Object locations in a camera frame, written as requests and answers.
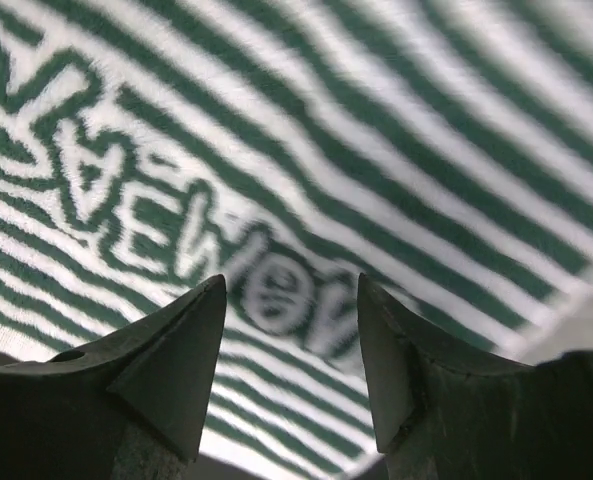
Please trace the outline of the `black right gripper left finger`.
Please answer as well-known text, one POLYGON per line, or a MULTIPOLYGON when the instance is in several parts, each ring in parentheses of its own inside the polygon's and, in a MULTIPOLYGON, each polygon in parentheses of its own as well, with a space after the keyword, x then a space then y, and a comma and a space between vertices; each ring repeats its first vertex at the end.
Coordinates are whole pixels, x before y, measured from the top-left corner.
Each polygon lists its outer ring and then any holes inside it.
POLYGON ((226 313, 215 275, 45 362, 0 365, 0 479, 181 479, 197 459, 226 313))

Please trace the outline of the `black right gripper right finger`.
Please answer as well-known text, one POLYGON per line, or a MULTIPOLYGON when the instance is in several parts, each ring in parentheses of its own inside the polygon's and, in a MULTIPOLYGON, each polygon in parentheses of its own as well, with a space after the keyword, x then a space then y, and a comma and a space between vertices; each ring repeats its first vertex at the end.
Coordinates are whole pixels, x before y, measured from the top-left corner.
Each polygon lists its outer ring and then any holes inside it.
POLYGON ((530 366, 418 316, 366 276, 357 312, 393 479, 593 479, 593 350, 530 366))

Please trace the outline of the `green white striped towel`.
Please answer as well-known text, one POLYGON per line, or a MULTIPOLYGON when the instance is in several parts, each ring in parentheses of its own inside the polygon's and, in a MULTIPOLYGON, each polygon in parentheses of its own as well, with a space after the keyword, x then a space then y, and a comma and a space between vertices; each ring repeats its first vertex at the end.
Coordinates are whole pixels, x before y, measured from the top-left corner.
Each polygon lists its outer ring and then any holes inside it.
POLYGON ((223 274, 201 441, 378 458, 360 273, 508 356, 593 305, 593 1, 0 1, 0 352, 223 274))

